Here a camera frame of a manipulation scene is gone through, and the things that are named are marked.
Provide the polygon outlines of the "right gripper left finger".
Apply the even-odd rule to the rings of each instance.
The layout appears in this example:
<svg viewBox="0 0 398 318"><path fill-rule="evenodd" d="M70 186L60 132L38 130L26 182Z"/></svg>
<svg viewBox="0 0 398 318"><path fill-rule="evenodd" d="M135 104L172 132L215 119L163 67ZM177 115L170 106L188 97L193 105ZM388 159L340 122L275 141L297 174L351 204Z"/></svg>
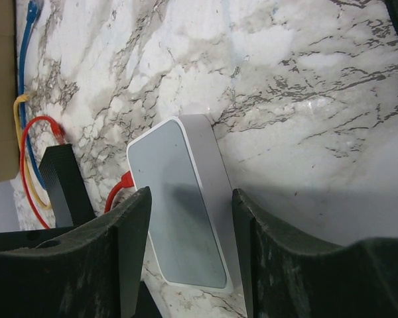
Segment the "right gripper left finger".
<svg viewBox="0 0 398 318"><path fill-rule="evenodd" d="M132 317L148 187L79 227L0 233L0 317Z"/></svg>

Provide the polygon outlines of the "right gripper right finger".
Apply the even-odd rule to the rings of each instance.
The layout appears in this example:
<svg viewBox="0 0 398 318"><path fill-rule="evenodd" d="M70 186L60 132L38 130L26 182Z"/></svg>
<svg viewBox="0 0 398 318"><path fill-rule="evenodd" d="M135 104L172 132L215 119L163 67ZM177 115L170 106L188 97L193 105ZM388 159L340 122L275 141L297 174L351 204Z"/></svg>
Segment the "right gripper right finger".
<svg viewBox="0 0 398 318"><path fill-rule="evenodd" d="M232 215L248 317L398 317L398 238L332 244L241 189Z"/></svg>

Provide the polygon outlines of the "black blue network switch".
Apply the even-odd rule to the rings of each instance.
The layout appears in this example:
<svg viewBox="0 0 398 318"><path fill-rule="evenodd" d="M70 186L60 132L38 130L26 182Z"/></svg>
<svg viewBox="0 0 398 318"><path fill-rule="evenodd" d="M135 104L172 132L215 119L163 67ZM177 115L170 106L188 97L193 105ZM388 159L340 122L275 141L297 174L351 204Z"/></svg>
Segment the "black blue network switch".
<svg viewBox="0 0 398 318"><path fill-rule="evenodd" d="M96 217L71 144L46 148L39 171L56 227L79 227Z"/></svg>

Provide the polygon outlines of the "white grey device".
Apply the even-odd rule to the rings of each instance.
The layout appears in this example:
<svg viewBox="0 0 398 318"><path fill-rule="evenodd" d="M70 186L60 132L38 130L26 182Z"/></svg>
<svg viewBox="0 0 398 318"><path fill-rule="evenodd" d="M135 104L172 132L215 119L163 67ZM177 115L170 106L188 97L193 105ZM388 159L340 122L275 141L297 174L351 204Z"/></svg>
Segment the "white grey device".
<svg viewBox="0 0 398 318"><path fill-rule="evenodd" d="M209 120L170 117L127 146L137 189L152 195L149 238L164 280L232 293L241 283L232 188Z"/></svg>

